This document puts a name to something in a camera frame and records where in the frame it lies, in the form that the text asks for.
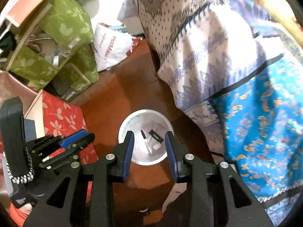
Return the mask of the white marker pen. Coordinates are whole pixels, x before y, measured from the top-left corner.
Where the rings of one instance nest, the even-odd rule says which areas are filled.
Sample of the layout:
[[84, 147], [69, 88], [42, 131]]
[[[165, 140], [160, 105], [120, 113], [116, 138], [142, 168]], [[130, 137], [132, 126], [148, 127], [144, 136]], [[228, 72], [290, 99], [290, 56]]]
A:
[[143, 137], [145, 146], [146, 146], [146, 148], [147, 148], [149, 154], [152, 154], [152, 147], [149, 145], [148, 140], [147, 140], [146, 135], [145, 135], [145, 133], [144, 133], [143, 130], [141, 130], [141, 135], [142, 135], [142, 137]]

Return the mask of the small white black bottle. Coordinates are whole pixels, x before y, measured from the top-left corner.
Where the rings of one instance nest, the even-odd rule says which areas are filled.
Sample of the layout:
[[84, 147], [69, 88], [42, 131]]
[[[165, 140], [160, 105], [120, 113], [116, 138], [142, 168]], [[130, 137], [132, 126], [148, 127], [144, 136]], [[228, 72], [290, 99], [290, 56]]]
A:
[[148, 138], [147, 142], [153, 150], [159, 150], [162, 147], [163, 138], [158, 135], [154, 130], [150, 130], [149, 134], [150, 137]]

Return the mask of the white plastic trash bin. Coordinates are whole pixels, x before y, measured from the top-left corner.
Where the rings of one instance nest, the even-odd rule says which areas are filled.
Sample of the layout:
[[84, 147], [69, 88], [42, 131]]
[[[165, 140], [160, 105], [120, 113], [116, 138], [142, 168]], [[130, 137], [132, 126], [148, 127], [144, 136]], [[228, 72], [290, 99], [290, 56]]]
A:
[[167, 157], [164, 137], [168, 131], [173, 132], [173, 126], [161, 113], [150, 110], [138, 110], [131, 113], [122, 122], [118, 141], [122, 142], [127, 131], [135, 135], [134, 151], [131, 161], [141, 166], [152, 166]]

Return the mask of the white slipper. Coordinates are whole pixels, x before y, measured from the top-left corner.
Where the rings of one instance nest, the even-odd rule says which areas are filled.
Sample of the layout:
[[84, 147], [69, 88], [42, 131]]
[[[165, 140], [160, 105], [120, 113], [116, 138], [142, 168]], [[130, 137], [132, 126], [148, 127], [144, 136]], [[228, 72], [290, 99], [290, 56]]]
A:
[[187, 183], [175, 183], [166, 198], [165, 202], [162, 205], [162, 212], [164, 213], [170, 203], [175, 201], [181, 194], [186, 191]]

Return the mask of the red floral box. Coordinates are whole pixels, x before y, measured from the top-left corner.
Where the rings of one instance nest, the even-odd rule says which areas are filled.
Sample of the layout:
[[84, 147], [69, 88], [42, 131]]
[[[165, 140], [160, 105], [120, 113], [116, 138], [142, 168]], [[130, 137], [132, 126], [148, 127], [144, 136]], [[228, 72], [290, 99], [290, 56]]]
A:
[[67, 103], [42, 90], [25, 114], [35, 122], [37, 138], [45, 135], [68, 136], [87, 129], [81, 108]]

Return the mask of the white plastic shopping bag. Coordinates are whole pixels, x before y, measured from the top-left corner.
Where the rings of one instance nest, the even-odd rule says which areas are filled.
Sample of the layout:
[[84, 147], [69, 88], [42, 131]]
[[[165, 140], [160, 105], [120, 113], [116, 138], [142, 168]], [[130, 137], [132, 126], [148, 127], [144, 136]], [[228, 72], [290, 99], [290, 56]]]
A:
[[91, 44], [97, 71], [110, 69], [126, 59], [127, 54], [133, 51], [135, 39], [128, 33], [97, 24]]

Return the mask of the blue patchwork bedspread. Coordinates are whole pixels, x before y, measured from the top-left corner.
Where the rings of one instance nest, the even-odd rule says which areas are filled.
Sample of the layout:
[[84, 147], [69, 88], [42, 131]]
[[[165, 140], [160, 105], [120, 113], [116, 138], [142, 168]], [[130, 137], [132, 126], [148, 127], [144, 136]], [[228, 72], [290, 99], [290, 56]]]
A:
[[302, 47], [255, 0], [125, 0], [175, 105], [274, 226], [302, 226]]

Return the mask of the green leaf fabric bag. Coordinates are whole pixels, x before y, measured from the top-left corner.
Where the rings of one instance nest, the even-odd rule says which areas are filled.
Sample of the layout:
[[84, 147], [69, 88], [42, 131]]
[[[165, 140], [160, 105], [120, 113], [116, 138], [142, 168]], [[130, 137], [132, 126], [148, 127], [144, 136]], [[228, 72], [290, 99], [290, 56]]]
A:
[[70, 102], [99, 79], [88, 14], [76, 0], [44, 0], [15, 37], [1, 69], [34, 91]]

